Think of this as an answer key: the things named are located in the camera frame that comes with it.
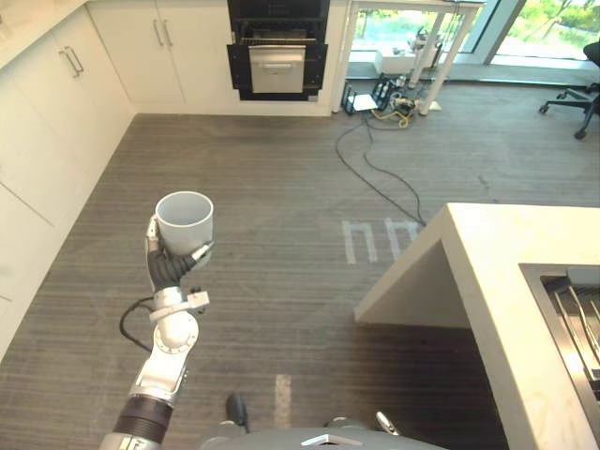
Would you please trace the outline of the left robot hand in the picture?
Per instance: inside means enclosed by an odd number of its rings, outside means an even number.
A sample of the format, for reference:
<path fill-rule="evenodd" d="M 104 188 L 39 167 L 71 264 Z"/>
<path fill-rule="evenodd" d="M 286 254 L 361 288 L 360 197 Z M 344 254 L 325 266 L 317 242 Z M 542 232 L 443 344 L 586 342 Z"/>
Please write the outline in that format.
<path fill-rule="evenodd" d="M 184 255 L 175 255 L 165 247 L 158 228 L 158 217 L 152 215 L 144 237 L 146 269 L 155 292 L 181 284 L 191 270 L 205 263 L 215 242 L 202 244 Z"/>

